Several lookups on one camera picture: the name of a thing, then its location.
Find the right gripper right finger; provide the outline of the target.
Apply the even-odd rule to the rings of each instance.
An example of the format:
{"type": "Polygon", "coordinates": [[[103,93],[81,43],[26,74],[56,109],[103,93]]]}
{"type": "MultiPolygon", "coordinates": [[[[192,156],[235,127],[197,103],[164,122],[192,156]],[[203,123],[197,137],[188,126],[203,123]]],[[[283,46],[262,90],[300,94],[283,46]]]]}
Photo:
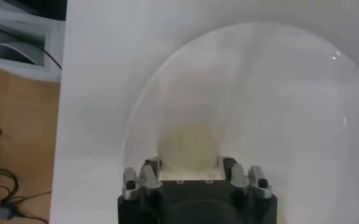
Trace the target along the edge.
{"type": "Polygon", "coordinates": [[[221,176],[244,195],[251,193],[255,198],[260,199],[272,197],[272,186],[260,166],[251,166],[245,173],[243,166],[235,158],[228,156],[219,156],[218,166],[221,176]]]}

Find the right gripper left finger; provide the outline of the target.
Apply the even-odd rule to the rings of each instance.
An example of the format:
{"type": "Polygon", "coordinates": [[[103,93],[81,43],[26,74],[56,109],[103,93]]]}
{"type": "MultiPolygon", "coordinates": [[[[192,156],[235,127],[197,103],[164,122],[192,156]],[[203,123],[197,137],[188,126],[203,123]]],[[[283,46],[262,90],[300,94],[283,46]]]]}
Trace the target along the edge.
{"type": "Polygon", "coordinates": [[[159,179],[161,161],[158,156],[144,161],[140,172],[133,167],[125,168],[123,172],[122,197],[125,200],[137,200],[143,195],[151,197],[160,194],[163,183],[159,179]]]}

